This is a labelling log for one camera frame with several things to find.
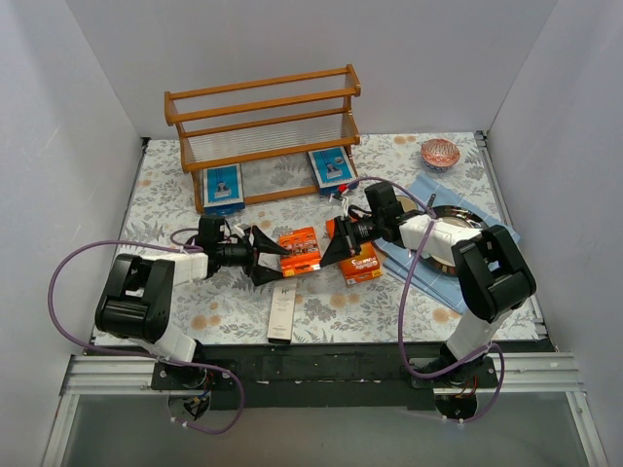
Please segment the blue Harry's razor box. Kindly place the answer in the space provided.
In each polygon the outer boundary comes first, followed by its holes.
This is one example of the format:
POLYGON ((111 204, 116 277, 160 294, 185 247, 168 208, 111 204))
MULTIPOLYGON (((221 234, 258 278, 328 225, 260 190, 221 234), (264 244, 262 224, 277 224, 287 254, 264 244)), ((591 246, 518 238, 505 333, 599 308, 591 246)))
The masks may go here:
POLYGON ((202 171, 202 206, 205 214, 217 215, 229 215, 245 207, 239 164, 202 171))
POLYGON ((313 178, 319 193, 330 196, 341 185, 356 178, 353 165, 343 147, 308 152, 313 178))

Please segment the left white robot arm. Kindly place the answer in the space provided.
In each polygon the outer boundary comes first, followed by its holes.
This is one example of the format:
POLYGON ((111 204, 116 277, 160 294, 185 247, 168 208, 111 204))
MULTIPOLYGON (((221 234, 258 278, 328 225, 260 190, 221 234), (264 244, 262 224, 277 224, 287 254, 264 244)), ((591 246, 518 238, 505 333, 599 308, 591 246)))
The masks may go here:
POLYGON ((226 233, 225 218, 202 215, 190 250, 160 256, 120 254, 115 259, 94 323, 97 330, 130 340, 150 353, 177 360, 173 376, 188 389, 206 380, 207 366, 195 357, 198 342, 170 320, 173 289, 212 277, 221 268, 240 268, 255 286, 283 277, 259 263, 262 254, 289 251, 252 226, 226 233))

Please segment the orange razor pack with pictures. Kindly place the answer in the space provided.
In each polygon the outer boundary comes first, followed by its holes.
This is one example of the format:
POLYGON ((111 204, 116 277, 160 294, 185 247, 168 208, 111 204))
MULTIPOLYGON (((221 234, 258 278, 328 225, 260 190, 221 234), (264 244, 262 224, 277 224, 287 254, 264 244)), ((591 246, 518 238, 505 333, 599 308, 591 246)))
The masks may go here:
POLYGON ((320 270, 321 253, 314 227, 306 227, 279 237, 278 244, 288 254, 280 258, 284 277, 320 270))

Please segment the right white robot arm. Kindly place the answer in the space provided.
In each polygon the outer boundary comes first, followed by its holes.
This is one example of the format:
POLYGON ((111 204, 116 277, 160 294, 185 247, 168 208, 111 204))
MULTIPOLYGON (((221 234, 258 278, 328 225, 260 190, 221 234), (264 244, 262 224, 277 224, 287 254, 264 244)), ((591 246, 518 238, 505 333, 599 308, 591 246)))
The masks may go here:
POLYGON ((439 220, 425 203, 407 211, 397 199, 401 186, 381 177, 368 177, 364 193, 369 211, 361 218, 345 212, 333 220, 334 233, 321 257, 327 267, 360 253, 365 243, 379 238, 414 254, 434 256, 451 264, 466 312, 439 357, 417 369, 404 348, 404 369, 418 379, 442 378, 451 386, 467 384, 476 374, 477 361, 498 350, 493 338, 512 313, 536 292, 534 276, 510 232, 501 225, 464 228, 439 220))

